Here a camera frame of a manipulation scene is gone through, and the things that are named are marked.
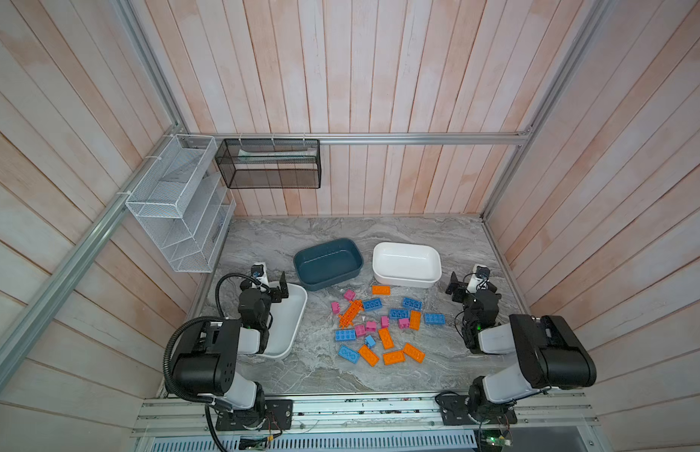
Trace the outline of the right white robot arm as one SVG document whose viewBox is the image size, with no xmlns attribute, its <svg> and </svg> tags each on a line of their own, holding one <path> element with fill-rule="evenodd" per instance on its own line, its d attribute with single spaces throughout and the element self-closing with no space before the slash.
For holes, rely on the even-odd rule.
<svg viewBox="0 0 700 452">
<path fill-rule="evenodd" d="M 562 316 L 515 314 L 497 321 L 502 295 L 489 280 L 487 267 L 477 266 L 459 279 L 455 273 L 445 293 L 463 307 L 457 327 L 464 345 L 475 355 L 516 356 L 517 362 L 472 382 L 466 406 L 472 420 L 483 423 L 504 417 L 516 402 L 556 388 L 592 386 L 597 369 L 590 354 Z"/>
</svg>

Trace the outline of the orange lego brick top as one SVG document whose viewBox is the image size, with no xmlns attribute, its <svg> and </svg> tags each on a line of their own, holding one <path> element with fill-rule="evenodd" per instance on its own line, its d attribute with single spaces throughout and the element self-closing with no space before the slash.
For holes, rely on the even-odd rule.
<svg viewBox="0 0 700 452">
<path fill-rule="evenodd" d="M 374 295 L 389 296 L 391 295 L 391 288 L 389 286 L 372 286 L 372 293 Z"/>
</svg>

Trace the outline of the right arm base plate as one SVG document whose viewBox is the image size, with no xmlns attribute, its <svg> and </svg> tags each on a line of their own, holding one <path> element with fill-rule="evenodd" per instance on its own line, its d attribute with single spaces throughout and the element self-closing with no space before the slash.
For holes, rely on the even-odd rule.
<svg viewBox="0 0 700 452">
<path fill-rule="evenodd" d="M 477 425 L 491 423 L 514 425 L 518 418 L 512 404 L 493 404 L 479 395 L 459 395 L 443 392 L 435 395 L 434 401 L 440 408 L 444 426 Z"/>
</svg>

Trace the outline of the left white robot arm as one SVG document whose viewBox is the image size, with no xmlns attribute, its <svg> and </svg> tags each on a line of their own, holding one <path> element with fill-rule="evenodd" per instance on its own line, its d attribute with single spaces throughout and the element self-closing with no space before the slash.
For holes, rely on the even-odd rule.
<svg viewBox="0 0 700 452">
<path fill-rule="evenodd" d="M 220 301 L 222 284 L 232 278 L 242 280 L 235 319 L 225 315 Z M 262 417 L 263 388 L 238 373 L 237 359 L 265 352 L 274 322 L 271 308 L 289 297 L 286 274 L 272 286 L 259 266 L 252 267 L 251 275 L 231 272 L 218 280 L 214 297 L 217 316 L 192 318 L 171 335 L 163 357 L 165 388 L 218 411 Z"/>
</svg>

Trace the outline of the long orange lego stack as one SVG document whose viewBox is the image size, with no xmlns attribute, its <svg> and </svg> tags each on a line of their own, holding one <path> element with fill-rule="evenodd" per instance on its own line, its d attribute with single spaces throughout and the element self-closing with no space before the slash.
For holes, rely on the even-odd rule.
<svg viewBox="0 0 700 452">
<path fill-rule="evenodd" d="M 339 327 L 341 329 L 347 329 L 353 325 L 356 316 L 363 311 L 363 303 L 359 299 L 357 301 L 352 301 L 345 312 L 340 316 Z"/>
</svg>

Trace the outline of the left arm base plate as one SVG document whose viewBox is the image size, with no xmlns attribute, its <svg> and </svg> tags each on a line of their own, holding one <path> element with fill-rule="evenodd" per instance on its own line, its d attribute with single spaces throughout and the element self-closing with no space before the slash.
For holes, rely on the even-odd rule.
<svg viewBox="0 0 700 452">
<path fill-rule="evenodd" d="M 222 412 L 216 420 L 216 429 L 224 431 L 260 432 L 289 431 L 293 421 L 291 399 L 265 399 L 252 409 Z"/>
</svg>

